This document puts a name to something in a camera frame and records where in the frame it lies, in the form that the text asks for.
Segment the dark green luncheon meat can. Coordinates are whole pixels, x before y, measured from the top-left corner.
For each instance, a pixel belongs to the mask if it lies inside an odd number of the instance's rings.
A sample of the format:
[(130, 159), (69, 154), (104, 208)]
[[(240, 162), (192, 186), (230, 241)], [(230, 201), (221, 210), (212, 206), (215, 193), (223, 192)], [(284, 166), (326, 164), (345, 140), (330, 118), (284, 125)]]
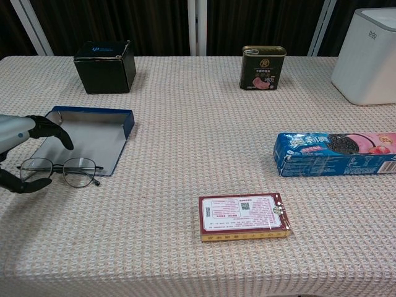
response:
[(243, 90), (276, 90), (286, 49), (282, 46), (244, 46), (239, 87)]

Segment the black pleated curtain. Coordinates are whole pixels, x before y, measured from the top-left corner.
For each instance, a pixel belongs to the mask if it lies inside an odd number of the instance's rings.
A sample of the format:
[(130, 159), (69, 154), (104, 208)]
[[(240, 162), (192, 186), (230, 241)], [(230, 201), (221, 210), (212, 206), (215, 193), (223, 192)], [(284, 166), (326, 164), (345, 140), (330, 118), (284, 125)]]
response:
[[(190, 56), (187, 0), (30, 0), (55, 56), (86, 41), (132, 42), (137, 56)], [(207, 55), (279, 45), (307, 56), (324, 0), (208, 0)], [(337, 56), (357, 9), (396, 0), (337, 0), (318, 56)], [(38, 55), (10, 0), (0, 0), (0, 59)]]

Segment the red playing card box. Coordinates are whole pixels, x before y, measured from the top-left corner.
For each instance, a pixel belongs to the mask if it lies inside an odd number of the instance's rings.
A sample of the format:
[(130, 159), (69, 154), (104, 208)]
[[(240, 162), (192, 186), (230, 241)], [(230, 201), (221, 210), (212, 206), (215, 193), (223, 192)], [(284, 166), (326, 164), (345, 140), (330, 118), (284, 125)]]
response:
[(202, 196), (199, 198), (203, 242), (286, 238), (291, 234), (279, 193)]

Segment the black cube cardboard box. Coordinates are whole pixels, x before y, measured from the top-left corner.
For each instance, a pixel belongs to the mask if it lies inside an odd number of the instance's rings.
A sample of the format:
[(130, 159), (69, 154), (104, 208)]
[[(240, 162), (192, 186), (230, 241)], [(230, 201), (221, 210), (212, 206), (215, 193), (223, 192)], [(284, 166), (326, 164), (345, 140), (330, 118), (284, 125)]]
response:
[(128, 93), (136, 76), (131, 41), (88, 41), (74, 56), (88, 94)]

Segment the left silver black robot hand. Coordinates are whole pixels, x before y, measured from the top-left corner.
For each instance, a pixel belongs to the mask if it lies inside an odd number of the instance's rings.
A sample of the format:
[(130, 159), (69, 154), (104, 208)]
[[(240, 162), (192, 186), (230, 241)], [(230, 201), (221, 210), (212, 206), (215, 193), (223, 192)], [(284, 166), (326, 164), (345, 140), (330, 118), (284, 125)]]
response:
[(68, 150), (74, 149), (69, 134), (58, 124), (44, 116), (11, 116), (0, 114), (0, 187), (11, 192), (32, 193), (51, 184), (50, 178), (41, 178), (32, 182), (22, 181), (17, 176), (1, 168), (10, 150), (24, 143), (29, 138), (58, 138)]

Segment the white square trash bin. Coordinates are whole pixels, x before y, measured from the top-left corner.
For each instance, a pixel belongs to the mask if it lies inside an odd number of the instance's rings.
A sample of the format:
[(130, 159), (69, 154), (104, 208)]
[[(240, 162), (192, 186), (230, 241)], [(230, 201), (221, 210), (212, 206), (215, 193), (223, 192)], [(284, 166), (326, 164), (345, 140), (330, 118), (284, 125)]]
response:
[(396, 7), (357, 9), (331, 83), (352, 104), (396, 104)]

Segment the white upright frame pole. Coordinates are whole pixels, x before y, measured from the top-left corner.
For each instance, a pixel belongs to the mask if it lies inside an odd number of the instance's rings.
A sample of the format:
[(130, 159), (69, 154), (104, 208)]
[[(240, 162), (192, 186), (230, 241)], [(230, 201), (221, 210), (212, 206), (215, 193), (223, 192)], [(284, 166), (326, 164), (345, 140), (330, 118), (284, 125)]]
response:
[(207, 55), (208, 0), (187, 0), (189, 48), (191, 56)]

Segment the thin-framed eyeglasses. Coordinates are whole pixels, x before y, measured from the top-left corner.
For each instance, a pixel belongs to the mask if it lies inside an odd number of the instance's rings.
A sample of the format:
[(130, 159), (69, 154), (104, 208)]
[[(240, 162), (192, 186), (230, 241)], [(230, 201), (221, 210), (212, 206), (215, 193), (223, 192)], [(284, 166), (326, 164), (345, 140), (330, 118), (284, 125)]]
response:
[(17, 169), (21, 180), (25, 182), (50, 178), (54, 173), (59, 173), (69, 186), (82, 188), (90, 184), (99, 186), (100, 182), (95, 176), (97, 171), (103, 170), (103, 167), (96, 165), (89, 158), (75, 157), (63, 163), (53, 163), (50, 159), (37, 157), (23, 161)]

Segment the blue glasses case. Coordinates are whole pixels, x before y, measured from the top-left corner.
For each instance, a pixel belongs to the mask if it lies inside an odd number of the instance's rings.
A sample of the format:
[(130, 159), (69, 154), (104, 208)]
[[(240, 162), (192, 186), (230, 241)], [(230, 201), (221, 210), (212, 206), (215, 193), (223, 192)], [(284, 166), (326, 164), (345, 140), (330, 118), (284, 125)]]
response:
[(67, 150), (59, 139), (46, 138), (32, 155), (63, 163), (74, 157), (93, 160), (103, 167), (98, 176), (111, 176), (127, 139), (134, 127), (131, 110), (55, 106), (46, 117), (60, 125), (70, 136), (73, 150)]

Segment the blue pink cookie package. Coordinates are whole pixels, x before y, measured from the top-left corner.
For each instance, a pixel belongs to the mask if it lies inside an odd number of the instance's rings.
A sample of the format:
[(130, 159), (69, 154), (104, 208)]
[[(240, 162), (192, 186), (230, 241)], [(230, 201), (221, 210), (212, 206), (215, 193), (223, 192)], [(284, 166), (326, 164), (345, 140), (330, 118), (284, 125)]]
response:
[(283, 177), (396, 173), (396, 133), (279, 133), (273, 156)]

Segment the beige woven tablecloth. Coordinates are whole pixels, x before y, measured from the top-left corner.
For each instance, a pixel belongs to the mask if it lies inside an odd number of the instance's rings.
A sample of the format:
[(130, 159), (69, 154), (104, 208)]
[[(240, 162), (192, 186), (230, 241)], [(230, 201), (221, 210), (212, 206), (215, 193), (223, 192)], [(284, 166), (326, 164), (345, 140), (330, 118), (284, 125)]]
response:
[[(0, 113), (129, 109), (100, 186), (0, 189), (0, 297), (396, 297), (396, 174), (283, 178), (280, 132), (396, 132), (396, 105), (355, 106), (335, 58), (289, 56), (278, 89), (239, 87), (239, 57), (138, 57), (131, 92), (89, 95), (71, 57), (0, 60)], [(199, 197), (279, 192), (287, 238), (203, 243)]]

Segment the white slanted frame pole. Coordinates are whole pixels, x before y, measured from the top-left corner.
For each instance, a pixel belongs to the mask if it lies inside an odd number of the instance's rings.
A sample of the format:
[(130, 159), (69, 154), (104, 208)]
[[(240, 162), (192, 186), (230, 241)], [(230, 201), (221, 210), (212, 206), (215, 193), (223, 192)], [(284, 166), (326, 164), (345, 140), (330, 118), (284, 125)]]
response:
[(10, 0), (37, 54), (54, 56), (51, 45), (44, 33), (30, 0)]
[(337, 0), (324, 0), (307, 56), (317, 56)]

